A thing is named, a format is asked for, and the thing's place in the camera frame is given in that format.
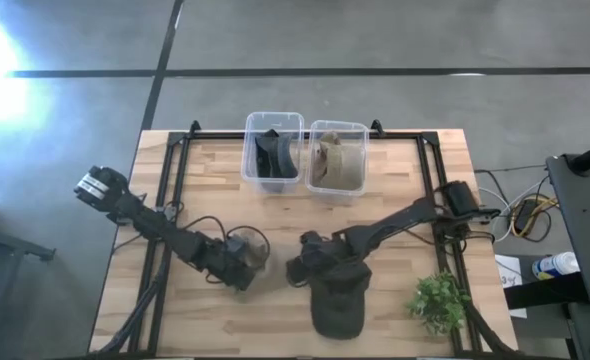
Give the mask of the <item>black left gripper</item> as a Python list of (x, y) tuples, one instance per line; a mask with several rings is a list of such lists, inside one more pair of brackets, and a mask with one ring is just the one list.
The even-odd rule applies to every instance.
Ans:
[(247, 242), (237, 235), (211, 244), (205, 260), (208, 273), (227, 286), (247, 290), (255, 277), (255, 270), (245, 260), (247, 250)]

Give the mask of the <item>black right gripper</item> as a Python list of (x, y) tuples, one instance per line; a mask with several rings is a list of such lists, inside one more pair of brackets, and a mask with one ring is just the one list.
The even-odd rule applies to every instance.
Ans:
[(308, 231), (301, 235), (300, 242), (300, 255), (287, 261), (287, 281), (292, 287), (304, 287), (314, 276), (370, 275), (368, 266), (341, 237), (327, 238)]

